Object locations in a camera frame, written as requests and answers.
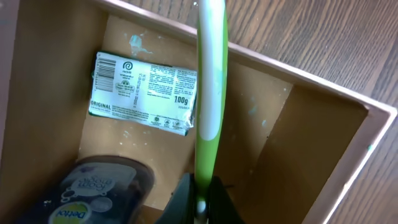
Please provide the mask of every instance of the toothbrush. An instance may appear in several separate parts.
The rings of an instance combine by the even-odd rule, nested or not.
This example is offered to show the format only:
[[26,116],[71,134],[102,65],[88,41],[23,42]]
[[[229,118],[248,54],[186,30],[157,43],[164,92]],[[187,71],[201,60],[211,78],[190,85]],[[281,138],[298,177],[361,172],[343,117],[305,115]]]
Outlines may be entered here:
[[224,0],[199,3],[198,94],[195,183],[197,217],[205,217],[223,124],[228,63],[228,25]]

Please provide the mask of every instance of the soap wrapper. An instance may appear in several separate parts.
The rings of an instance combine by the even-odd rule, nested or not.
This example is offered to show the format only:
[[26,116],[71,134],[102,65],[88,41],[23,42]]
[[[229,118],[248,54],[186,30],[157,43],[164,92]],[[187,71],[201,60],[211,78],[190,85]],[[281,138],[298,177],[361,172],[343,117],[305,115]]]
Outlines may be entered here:
[[196,94],[194,70],[98,52],[88,112],[185,136],[193,127]]

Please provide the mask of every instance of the wood grain surface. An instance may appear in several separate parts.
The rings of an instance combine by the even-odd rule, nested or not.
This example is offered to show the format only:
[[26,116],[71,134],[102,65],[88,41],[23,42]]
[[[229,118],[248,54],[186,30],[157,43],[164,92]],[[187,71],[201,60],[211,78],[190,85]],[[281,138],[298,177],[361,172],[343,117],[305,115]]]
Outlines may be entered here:
[[[129,2],[196,27],[200,1]],[[229,0],[227,12],[230,41],[398,107],[397,0]],[[398,223],[396,120],[330,223]]]

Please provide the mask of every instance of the barcode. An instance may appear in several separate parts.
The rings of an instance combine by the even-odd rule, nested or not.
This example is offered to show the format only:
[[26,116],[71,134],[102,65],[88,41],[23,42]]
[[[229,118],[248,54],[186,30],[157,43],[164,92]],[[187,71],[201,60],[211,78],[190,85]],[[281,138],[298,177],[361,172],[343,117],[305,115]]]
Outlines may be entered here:
[[105,58],[97,60],[97,77],[95,80],[95,88],[113,92],[114,69],[116,61]]

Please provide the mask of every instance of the open box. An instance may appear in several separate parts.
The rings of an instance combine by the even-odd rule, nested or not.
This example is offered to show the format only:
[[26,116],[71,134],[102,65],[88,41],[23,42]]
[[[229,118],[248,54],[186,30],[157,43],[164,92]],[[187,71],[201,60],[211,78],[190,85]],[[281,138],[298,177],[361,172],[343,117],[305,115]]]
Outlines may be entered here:
[[[78,157],[106,154],[154,170],[140,218],[153,222],[181,175],[193,172],[195,130],[179,136],[88,115],[90,72],[98,50],[131,57],[132,35],[142,40],[133,55],[139,60],[196,69],[196,30],[118,0],[13,1],[8,7],[9,16],[18,9],[18,17],[13,50],[14,39],[5,39],[13,55],[0,52],[0,69],[11,68],[4,75],[10,82],[1,83],[9,91],[0,101],[0,219],[12,220]],[[327,222],[396,114],[229,43],[215,175],[229,186],[246,223]]]

